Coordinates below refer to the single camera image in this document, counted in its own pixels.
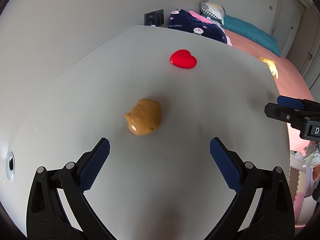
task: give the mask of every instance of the white table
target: white table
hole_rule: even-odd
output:
[[[169,62],[178,49],[197,58],[195,68]],[[111,153],[85,196],[111,233],[204,239],[235,194],[210,156],[213,137],[244,161],[288,175],[286,124],[264,114],[277,96],[268,67],[242,51],[191,33],[133,27],[67,70],[33,106],[10,148],[13,181],[1,172],[2,203],[25,232],[36,168],[60,169],[106,137]],[[163,109],[159,130],[144,137],[124,118],[140,98]]]

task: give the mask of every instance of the door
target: door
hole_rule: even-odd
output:
[[[320,14],[315,6],[306,8],[296,38],[287,57],[302,76],[313,61],[319,46],[319,24]]]
[[[286,57],[296,36],[305,7],[298,0],[280,0],[279,19],[272,36],[278,41],[281,56]]]

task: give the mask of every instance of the blue textured finger pad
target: blue textured finger pad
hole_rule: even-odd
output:
[[[240,172],[216,139],[210,142],[210,153],[228,187],[238,194],[241,190]]]
[[[302,109],[304,108],[303,103],[299,99],[289,98],[284,96],[278,96],[277,104],[281,106],[287,106],[294,109]]]
[[[78,187],[82,193],[91,188],[103,164],[108,158],[109,153],[110,143],[107,139],[105,139],[79,174]]]

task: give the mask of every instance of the yellow toy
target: yellow toy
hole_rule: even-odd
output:
[[[276,79],[278,79],[278,70],[276,68],[275,62],[273,60],[263,58],[263,57],[259,57],[258,59],[266,63],[271,71],[271,74],[273,76],[276,76]]]

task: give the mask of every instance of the wall switch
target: wall switch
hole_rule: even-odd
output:
[[[145,26],[161,26],[162,24],[164,24],[163,10],[146,13],[143,16]]]

